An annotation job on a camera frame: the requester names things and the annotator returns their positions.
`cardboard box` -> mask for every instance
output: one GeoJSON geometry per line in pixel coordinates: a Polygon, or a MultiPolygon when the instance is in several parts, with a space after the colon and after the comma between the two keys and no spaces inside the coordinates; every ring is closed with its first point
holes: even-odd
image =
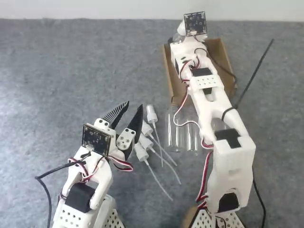
{"type": "MultiPolygon", "coordinates": [[[[225,68],[227,71],[232,72],[231,64],[228,59],[228,55],[224,46],[224,43],[220,38],[218,39],[207,39],[206,44],[210,55],[216,60],[216,62],[225,68]]],[[[169,85],[169,93],[171,97],[171,103],[180,105],[181,101],[186,92],[186,85],[181,82],[178,78],[176,70],[171,62],[171,53],[168,45],[163,46],[163,57],[164,65],[167,72],[167,79],[169,85]]],[[[234,95],[237,85],[234,84],[234,78],[227,72],[225,72],[221,67],[219,67],[214,61],[212,61],[218,75],[220,76],[227,95],[231,92],[231,96],[234,95]]]]}

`robotic arm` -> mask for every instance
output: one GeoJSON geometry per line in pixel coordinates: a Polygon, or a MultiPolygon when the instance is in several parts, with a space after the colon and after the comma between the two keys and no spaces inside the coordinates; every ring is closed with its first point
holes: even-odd
{"type": "Polygon", "coordinates": [[[125,102],[83,127],[82,145],[69,161],[82,161],[69,167],[54,216],[53,228],[100,228],[107,224],[124,227],[115,209],[115,200],[107,195],[113,182],[109,161],[123,171],[132,171],[126,160],[138,142],[143,123],[143,106],[120,135],[115,127],[128,109],[125,102]],[[97,183],[94,189],[88,182],[97,183]]]}
{"type": "Polygon", "coordinates": [[[199,118],[202,145],[206,143],[213,148],[213,169],[207,193],[201,199],[204,199],[202,205],[209,215],[205,222],[215,228],[219,216],[228,218],[231,215],[233,220],[234,212],[248,203],[256,145],[237,110],[231,109],[223,115],[232,106],[216,68],[207,56],[208,49],[203,41],[207,37],[205,25],[204,12],[186,14],[178,29],[179,34],[186,37],[183,42],[170,43],[170,48],[178,77],[187,84],[184,101],[191,96],[199,118]],[[212,119],[222,117],[229,129],[214,131],[212,119]]]}

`clear plastic bottle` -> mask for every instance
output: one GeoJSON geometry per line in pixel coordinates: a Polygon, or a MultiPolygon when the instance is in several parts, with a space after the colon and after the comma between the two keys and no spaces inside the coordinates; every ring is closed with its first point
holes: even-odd
{"type": "MultiPolygon", "coordinates": [[[[176,113],[178,107],[171,104],[165,118],[166,125],[166,149],[173,152],[181,152],[185,150],[185,127],[178,127],[173,122],[173,116],[176,113]]],[[[176,115],[175,122],[177,124],[183,123],[182,110],[176,115]]]]}
{"type": "MultiPolygon", "coordinates": [[[[193,105],[185,107],[187,121],[198,122],[198,116],[193,105]]],[[[187,125],[187,151],[197,152],[200,149],[200,129],[196,124],[187,125]]]]}

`white spray pump head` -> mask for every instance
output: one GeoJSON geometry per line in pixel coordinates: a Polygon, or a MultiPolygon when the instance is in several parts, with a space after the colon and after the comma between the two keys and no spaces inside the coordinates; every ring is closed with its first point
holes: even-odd
{"type": "Polygon", "coordinates": [[[150,124],[156,123],[158,121],[157,115],[152,104],[147,105],[147,120],[150,124]]]}
{"type": "Polygon", "coordinates": [[[147,151],[139,143],[135,144],[134,149],[136,152],[136,156],[140,162],[147,160],[149,155],[147,151]]]}
{"type": "Polygon", "coordinates": [[[144,136],[143,133],[141,133],[141,136],[139,136],[139,142],[145,150],[148,150],[149,147],[153,147],[153,142],[144,136]]]}
{"type": "Polygon", "coordinates": [[[185,20],[182,20],[179,27],[177,28],[177,32],[178,34],[180,34],[181,36],[185,36],[186,35],[186,25],[185,25],[185,20]]]}
{"type": "Polygon", "coordinates": [[[152,134],[153,129],[144,120],[142,121],[142,133],[144,136],[149,136],[152,134]]]}

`white wall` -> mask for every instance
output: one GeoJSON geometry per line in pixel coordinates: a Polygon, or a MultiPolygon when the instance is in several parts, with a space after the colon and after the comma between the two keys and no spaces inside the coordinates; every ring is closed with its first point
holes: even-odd
{"type": "Polygon", "coordinates": [[[0,0],[9,19],[181,19],[202,10],[209,20],[304,21],[304,0],[0,0]]]}

